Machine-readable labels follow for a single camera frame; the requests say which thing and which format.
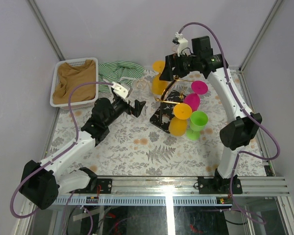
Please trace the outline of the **orange wine glass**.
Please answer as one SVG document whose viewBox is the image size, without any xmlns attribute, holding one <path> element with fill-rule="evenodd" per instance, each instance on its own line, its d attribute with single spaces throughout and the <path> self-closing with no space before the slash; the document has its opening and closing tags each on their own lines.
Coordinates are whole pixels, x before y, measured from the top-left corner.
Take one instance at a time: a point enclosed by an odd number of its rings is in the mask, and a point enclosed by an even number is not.
<svg viewBox="0 0 294 235">
<path fill-rule="evenodd" d="M 173 136 L 182 136 L 187 130 L 188 122 L 187 119 L 190 118 L 192 114 L 192 109 L 188 104 L 179 103 L 174 106 L 173 114 L 174 117 L 169 124 L 169 132 Z"/>
<path fill-rule="evenodd" d="M 167 81 L 160 80 L 160 75 L 162 74 L 164 67 L 165 67 L 165 61 L 156 61 L 152 65 L 153 70 L 158 73 L 152 81 L 152 88 L 151 88 L 152 93 L 155 95 L 162 95 L 162 93 L 168 86 Z"/>
</svg>

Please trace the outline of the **clear wine glass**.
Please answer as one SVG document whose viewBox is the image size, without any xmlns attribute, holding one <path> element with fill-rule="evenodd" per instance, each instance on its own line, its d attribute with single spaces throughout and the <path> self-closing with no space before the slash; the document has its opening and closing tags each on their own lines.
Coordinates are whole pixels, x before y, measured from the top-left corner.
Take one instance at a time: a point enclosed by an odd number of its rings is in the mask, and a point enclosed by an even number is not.
<svg viewBox="0 0 294 235">
<path fill-rule="evenodd" d="M 143 101 L 143 93 L 147 86 L 147 82 L 144 79 L 136 79 L 132 82 L 132 88 L 136 92 L 136 99 Z"/>
</svg>

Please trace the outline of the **gold wine glass rack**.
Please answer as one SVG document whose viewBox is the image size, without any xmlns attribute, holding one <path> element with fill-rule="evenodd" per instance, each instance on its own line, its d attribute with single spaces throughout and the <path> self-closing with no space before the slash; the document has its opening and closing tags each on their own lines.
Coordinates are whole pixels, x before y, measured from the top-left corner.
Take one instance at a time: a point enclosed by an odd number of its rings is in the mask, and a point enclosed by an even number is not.
<svg viewBox="0 0 294 235">
<path fill-rule="evenodd" d="M 144 92 L 144 95 L 149 95 L 149 98 L 153 99 L 153 101 L 150 102 L 151 110 L 147 111 L 147 117 L 152 125 L 169 133 L 169 124 L 174 117 L 173 108 L 175 105 L 183 103 L 186 96 L 184 95 L 184 89 L 180 91 L 174 89 L 179 81 L 177 76 L 174 77 L 173 81 L 168 82 L 168 86 L 162 95 L 153 94 L 151 88 L 154 77 L 142 77 L 142 79 L 147 82 L 146 87 L 148 88 L 148 91 Z"/>
</svg>

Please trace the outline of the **pink plastic wine glass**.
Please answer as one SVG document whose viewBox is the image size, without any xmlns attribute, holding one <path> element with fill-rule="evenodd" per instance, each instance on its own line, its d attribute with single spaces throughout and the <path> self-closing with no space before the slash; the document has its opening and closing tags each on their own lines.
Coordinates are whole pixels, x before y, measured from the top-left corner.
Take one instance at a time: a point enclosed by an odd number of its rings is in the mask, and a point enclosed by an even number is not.
<svg viewBox="0 0 294 235">
<path fill-rule="evenodd" d="M 197 111 L 200 105 L 200 95 L 206 94 L 208 92 L 208 86 L 203 81 L 194 81 L 191 84 L 192 93 L 187 95 L 183 103 L 189 105 L 192 111 Z"/>
</svg>

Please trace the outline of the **green plastic wine glass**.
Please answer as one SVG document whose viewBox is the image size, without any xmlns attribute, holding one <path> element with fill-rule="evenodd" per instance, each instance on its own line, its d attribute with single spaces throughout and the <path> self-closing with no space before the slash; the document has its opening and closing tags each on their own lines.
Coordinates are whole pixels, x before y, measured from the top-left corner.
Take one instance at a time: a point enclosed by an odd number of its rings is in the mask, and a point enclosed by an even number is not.
<svg viewBox="0 0 294 235">
<path fill-rule="evenodd" d="M 186 137 L 193 141 L 198 140 L 207 122 L 208 116 L 204 112 L 194 111 L 190 116 L 190 128 L 186 131 Z"/>
</svg>

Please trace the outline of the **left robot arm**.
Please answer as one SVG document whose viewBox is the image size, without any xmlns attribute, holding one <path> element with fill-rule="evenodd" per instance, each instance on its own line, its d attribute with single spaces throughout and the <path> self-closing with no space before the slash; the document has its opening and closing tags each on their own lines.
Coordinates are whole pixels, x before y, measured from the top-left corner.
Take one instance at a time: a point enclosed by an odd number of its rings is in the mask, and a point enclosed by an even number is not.
<svg viewBox="0 0 294 235">
<path fill-rule="evenodd" d="M 97 175 L 86 167 L 71 173 L 64 171 L 78 157 L 99 145 L 109 134 L 111 125 L 120 115 L 127 113 L 139 117 L 146 102 L 125 101 L 114 95 L 113 101 L 98 99 L 92 109 L 90 118 L 78 132 L 78 138 L 67 143 L 62 149 L 40 162 L 29 161 L 22 174 L 19 193 L 34 203 L 39 209 L 51 206 L 58 195 L 78 190 L 95 193 L 99 186 Z"/>
</svg>

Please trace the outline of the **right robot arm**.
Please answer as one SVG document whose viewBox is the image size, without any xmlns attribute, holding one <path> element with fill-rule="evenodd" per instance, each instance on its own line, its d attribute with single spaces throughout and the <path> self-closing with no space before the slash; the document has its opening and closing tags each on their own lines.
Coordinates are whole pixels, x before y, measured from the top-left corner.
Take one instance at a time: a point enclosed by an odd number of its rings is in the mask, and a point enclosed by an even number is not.
<svg viewBox="0 0 294 235">
<path fill-rule="evenodd" d="M 234 189 L 241 193 L 237 187 L 240 180 L 235 172 L 239 160 L 237 155 L 255 137 L 262 116 L 253 113 L 245 104 L 229 75 L 223 52 L 213 53 L 208 36 L 192 39 L 193 52 L 190 55 L 184 53 L 188 40 L 181 33 L 176 33 L 173 43 L 178 46 L 177 52 L 166 56 L 160 80 L 168 81 L 168 88 L 171 88 L 179 78 L 192 71 L 202 73 L 217 92 L 227 115 L 228 124 L 220 130 L 223 144 L 221 162 L 212 179 L 198 180 L 199 191 L 208 194 L 213 191 L 225 193 Z"/>
</svg>

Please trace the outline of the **floral table mat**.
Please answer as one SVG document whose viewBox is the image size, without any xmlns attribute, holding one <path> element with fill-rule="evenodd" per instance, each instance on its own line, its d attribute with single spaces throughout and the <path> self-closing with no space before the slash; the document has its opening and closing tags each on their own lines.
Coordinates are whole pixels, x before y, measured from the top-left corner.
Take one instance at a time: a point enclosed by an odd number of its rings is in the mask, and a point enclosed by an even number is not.
<svg viewBox="0 0 294 235">
<path fill-rule="evenodd" d="M 185 79 L 201 80 L 208 92 L 200 96 L 199 110 L 208 116 L 208 123 L 200 131 L 199 140 L 185 135 L 175 137 L 149 122 L 159 106 L 147 85 L 134 90 L 138 98 L 146 100 L 146 108 L 139 118 L 122 114 L 112 125 L 110 133 L 96 148 L 78 157 L 65 171 L 87 167 L 97 175 L 135 176 L 213 176 L 221 161 L 223 144 L 219 131 L 227 124 L 225 110 L 213 87 L 199 72 Z M 69 111 L 61 110 L 47 156 L 53 154 L 75 137 Z M 266 176 L 263 162 L 249 155 L 241 155 L 237 167 L 239 176 Z"/>
</svg>

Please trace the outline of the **green striped cloth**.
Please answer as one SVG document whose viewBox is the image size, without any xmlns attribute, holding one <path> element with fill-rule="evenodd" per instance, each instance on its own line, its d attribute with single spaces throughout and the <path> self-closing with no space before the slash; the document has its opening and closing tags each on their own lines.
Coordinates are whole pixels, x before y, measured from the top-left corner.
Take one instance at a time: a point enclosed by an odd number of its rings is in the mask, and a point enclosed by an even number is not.
<svg viewBox="0 0 294 235">
<path fill-rule="evenodd" d="M 127 61 L 101 63 L 98 66 L 98 80 L 101 82 L 125 83 L 132 86 L 134 80 L 143 77 L 145 68 Z"/>
</svg>

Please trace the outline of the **white plastic basket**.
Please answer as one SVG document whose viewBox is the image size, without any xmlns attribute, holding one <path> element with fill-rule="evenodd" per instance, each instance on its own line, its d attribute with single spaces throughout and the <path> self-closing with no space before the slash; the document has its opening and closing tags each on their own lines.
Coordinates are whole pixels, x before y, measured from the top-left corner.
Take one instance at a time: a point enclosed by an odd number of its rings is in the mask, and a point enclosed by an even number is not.
<svg viewBox="0 0 294 235">
<path fill-rule="evenodd" d="M 78 59 L 70 59 L 70 60 L 60 61 L 55 65 L 52 86 L 51 86 L 51 93 L 50 93 L 50 105 L 52 107 L 60 108 L 63 110 L 68 110 L 68 103 L 55 104 L 54 99 L 52 97 L 56 86 L 60 83 L 60 79 L 58 76 L 58 68 L 64 63 L 68 63 L 69 65 L 74 66 L 74 67 L 81 66 L 86 62 L 86 60 L 93 60 L 95 62 L 95 66 L 96 66 L 95 77 L 96 77 L 96 81 L 98 81 L 98 60 L 95 57 L 78 58 Z M 86 100 L 86 101 L 81 101 L 81 102 L 71 102 L 71 108 L 77 109 L 77 108 L 89 107 L 94 104 L 94 102 L 97 100 L 97 98 L 98 98 L 98 87 L 96 87 L 96 94 L 95 94 L 94 98 L 92 98 L 90 100 Z"/>
</svg>

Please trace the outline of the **brown cloth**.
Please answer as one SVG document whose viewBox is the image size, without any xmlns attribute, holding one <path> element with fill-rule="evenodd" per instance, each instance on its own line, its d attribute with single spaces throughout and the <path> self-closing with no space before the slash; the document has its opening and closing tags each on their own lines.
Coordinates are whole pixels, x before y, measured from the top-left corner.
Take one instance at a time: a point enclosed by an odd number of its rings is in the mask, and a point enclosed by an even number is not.
<svg viewBox="0 0 294 235">
<path fill-rule="evenodd" d="M 96 63 L 94 60 L 86 60 L 82 65 L 72 66 L 63 63 L 58 67 L 59 83 L 52 95 L 53 103 L 67 104 L 70 94 L 80 84 L 96 81 Z M 96 95 L 96 85 L 85 85 L 73 92 L 71 102 L 91 100 Z"/>
</svg>

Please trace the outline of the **aluminium front rail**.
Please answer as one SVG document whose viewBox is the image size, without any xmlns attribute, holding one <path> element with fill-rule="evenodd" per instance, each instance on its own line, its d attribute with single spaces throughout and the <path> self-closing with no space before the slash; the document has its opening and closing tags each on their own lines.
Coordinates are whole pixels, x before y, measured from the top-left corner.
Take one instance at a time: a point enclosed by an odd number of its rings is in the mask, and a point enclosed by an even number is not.
<svg viewBox="0 0 294 235">
<path fill-rule="evenodd" d="M 176 191 L 184 191 L 186 188 L 194 188 L 199 191 L 198 177 L 142 177 L 142 176 L 97 176 L 91 172 L 74 171 L 71 174 L 62 176 L 59 181 L 54 175 L 48 173 L 45 176 L 32 177 L 24 184 L 20 192 L 31 200 L 39 201 L 56 199 L 58 195 L 76 190 L 80 194 L 99 192 L 101 194 L 117 193 L 123 189 L 140 190 L 143 193 L 152 193 L 173 187 Z M 288 195 L 286 181 L 283 177 L 238 177 L 240 185 L 238 188 L 241 194 L 251 195 Z"/>
</svg>

